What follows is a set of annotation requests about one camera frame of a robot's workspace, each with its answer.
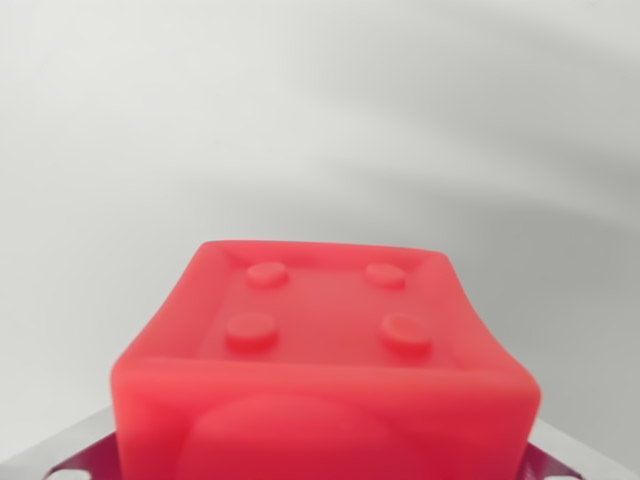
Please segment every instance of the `red silicone block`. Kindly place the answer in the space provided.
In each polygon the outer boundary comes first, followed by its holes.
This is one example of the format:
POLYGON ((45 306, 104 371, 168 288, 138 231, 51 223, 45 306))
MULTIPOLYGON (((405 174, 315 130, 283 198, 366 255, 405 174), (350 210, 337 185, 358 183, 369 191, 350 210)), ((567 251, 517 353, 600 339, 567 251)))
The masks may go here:
POLYGON ((540 401, 447 258, 204 244, 116 363, 125 480, 513 480, 540 401))

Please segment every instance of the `metal tray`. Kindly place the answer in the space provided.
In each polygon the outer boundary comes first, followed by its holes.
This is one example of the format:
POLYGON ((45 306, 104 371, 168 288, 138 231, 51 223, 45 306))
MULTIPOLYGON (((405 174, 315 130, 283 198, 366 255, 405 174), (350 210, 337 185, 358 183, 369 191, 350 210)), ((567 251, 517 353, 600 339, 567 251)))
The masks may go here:
MULTIPOLYGON (((110 408, 0 464, 0 480, 121 480, 110 408)), ((537 420, 515 480, 639 480, 537 420)))

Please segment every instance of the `round bump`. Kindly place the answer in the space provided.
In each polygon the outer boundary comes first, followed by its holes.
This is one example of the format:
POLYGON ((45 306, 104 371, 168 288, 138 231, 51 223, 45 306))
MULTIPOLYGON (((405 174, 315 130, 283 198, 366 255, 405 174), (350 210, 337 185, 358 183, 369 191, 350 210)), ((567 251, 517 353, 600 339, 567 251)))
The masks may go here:
POLYGON ((426 323, 405 313, 394 313, 382 320, 380 333, 385 344, 396 353, 414 355, 431 348, 431 337, 426 323))
POLYGON ((227 344, 234 350, 249 352, 264 350, 278 337, 276 321, 270 315, 245 313, 227 322, 227 344))
POLYGON ((255 287, 275 287, 288 276, 287 267, 280 262, 256 263, 247 270, 247 280, 255 287))
POLYGON ((372 263, 367 266, 366 274, 372 283, 386 288, 404 286, 407 277, 404 270, 388 263, 372 263))

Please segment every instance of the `rounded bulge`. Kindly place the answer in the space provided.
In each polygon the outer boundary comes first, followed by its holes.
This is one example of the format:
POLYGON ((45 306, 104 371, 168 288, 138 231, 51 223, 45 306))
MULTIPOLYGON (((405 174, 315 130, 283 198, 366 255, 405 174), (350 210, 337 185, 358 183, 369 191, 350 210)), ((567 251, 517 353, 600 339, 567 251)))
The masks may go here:
POLYGON ((424 480, 418 457, 384 419, 345 404, 259 394, 200 416, 177 480, 424 480))

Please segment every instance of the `block top face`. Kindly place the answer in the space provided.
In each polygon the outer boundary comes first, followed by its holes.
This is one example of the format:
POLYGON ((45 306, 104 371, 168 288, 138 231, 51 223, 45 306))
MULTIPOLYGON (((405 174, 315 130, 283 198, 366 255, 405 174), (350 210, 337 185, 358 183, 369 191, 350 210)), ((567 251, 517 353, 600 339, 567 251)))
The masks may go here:
POLYGON ((515 364, 440 253, 256 241, 204 244, 124 357, 261 368, 501 370, 515 364))

